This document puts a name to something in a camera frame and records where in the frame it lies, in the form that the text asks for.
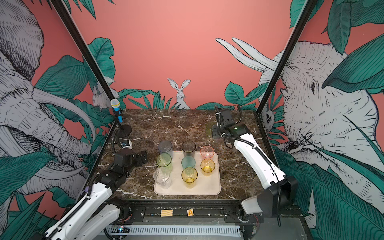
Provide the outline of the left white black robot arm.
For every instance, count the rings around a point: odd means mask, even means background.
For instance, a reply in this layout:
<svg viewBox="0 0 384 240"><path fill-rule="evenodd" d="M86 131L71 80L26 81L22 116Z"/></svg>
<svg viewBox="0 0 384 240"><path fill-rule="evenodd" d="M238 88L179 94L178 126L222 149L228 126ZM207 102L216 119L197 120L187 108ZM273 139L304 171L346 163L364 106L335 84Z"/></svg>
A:
<svg viewBox="0 0 384 240"><path fill-rule="evenodd" d="M129 202L112 195L136 167L148 163L146 151L129 148L115 153L108 168L93 176L87 193L61 220L32 240L91 240L108 225L125 223L133 216Z"/></svg>

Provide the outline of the light green tall glass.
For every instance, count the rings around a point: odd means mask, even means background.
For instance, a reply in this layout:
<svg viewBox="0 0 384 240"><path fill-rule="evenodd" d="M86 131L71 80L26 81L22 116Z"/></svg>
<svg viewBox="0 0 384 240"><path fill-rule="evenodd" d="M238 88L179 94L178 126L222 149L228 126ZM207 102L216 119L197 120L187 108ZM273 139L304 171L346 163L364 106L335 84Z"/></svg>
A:
<svg viewBox="0 0 384 240"><path fill-rule="evenodd" d="M173 170L172 156L168 153L162 153L157 156L156 164L162 170L168 170L170 173Z"/></svg>

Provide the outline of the short yellow glass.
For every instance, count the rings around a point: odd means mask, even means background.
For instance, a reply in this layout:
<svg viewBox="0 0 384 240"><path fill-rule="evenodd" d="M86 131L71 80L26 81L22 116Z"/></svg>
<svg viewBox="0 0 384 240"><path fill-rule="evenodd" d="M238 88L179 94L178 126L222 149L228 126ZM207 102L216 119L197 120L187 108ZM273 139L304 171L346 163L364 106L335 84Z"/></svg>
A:
<svg viewBox="0 0 384 240"><path fill-rule="evenodd" d="M202 173L205 176L209 176L214 172L216 165L212 159L204 159L201 161L200 167L201 167Z"/></svg>

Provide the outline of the frosted teal textured glass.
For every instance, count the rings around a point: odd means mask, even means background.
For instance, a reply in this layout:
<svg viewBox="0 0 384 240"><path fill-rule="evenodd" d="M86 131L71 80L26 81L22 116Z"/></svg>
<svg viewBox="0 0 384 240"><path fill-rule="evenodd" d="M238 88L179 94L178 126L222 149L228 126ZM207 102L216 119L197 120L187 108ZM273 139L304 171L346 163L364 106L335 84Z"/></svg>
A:
<svg viewBox="0 0 384 240"><path fill-rule="evenodd" d="M194 168L196 165L196 160L192 156L185 156L181 161L182 167L185 168Z"/></svg>

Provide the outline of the beige plastic tray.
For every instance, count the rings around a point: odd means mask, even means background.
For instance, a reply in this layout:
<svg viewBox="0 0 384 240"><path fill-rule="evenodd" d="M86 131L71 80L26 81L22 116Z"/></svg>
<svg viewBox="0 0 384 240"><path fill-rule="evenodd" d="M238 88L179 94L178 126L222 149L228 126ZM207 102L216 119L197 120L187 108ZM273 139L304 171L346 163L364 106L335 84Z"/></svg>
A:
<svg viewBox="0 0 384 240"><path fill-rule="evenodd" d="M215 169L209 174L205 174L201 167L201 161L204 159L200 153L196 153L195 169L198 172L197 180L192 186L187 186L182 180L182 159L183 152L173 152L172 157L172 171L170 173L170 186L164 188L162 185L155 183L154 192L157 195L218 195L221 192L221 180L219 169L219 158L217 154L212 157L215 163Z"/></svg>

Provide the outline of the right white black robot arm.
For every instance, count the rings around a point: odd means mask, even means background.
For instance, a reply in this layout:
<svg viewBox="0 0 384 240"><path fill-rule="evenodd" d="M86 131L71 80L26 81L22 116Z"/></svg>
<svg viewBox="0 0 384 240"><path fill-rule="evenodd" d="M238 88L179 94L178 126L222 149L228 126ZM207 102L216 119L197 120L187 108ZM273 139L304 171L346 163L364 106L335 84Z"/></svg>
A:
<svg viewBox="0 0 384 240"><path fill-rule="evenodd" d="M241 202L246 215L262 213L267 217L280 217L280 211L294 203L298 181L280 170L264 153L249 128L235 121L227 108L216 109L217 125L213 135L231 143L250 164L257 174L264 191Z"/></svg>

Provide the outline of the dark grey tall glass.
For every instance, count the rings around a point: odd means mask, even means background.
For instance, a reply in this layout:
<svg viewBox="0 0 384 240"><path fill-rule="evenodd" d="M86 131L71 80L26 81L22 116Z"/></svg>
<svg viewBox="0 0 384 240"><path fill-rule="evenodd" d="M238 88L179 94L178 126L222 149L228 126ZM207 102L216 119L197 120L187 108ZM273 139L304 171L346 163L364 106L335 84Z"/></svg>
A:
<svg viewBox="0 0 384 240"><path fill-rule="evenodd" d="M182 151L184 156L195 157L196 143L191 140L186 140L182 144Z"/></svg>

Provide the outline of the tall yellow glass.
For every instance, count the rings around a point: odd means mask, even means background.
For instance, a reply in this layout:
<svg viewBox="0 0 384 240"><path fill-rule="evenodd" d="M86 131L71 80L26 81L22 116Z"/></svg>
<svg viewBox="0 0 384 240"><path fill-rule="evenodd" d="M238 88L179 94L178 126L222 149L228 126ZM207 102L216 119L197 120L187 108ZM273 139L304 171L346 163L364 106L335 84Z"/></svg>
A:
<svg viewBox="0 0 384 240"><path fill-rule="evenodd" d="M198 179L198 171L194 167L187 167L183 169L182 180L187 188L193 188Z"/></svg>

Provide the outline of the short green glass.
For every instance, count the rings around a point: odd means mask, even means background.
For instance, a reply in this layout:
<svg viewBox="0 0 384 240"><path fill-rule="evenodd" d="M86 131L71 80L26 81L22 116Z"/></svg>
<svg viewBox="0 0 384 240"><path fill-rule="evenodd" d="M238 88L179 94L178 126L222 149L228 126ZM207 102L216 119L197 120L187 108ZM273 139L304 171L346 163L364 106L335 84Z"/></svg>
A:
<svg viewBox="0 0 384 240"><path fill-rule="evenodd" d="M212 138L212 125L214 124L214 122L208 122L205 126L206 126L206 135L208 138Z"/></svg>

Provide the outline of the blue tall plastic glass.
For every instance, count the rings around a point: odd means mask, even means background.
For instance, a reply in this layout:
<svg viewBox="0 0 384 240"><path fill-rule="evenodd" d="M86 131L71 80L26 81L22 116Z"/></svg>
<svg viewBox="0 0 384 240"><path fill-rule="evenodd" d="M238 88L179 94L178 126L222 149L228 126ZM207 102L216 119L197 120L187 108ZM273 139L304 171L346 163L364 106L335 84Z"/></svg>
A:
<svg viewBox="0 0 384 240"><path fill-rule="evenodd" d="M170 141L161 141L158 144L158 151L160 154L169 154L173 156L173 144Z"/></svg>

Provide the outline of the pink short glass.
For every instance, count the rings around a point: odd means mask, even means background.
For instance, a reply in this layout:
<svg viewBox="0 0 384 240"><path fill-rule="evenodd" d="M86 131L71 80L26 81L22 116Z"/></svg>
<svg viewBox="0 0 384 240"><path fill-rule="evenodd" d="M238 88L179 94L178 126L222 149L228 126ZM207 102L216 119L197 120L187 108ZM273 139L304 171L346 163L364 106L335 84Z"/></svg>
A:
<svg viewBox="0 0 384 240"><path fill-rule="evenodd" d="M211 146L204 146L201 148L200 154L204 159L210 159L214 156L215 150Z"/></svg>

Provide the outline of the clear faceted glass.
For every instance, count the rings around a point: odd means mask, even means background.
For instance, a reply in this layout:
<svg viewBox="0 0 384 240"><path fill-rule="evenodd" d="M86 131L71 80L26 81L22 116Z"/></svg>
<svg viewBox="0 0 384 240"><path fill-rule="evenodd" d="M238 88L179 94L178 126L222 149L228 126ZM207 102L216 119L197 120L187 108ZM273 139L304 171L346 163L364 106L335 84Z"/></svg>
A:
<svg viewBox="0 0 384 240"><path fill-rule="evenodd" d="M164 189L171 186L171 172L164 167L157 168L154 172L153 178L155 183Z"/></svg>

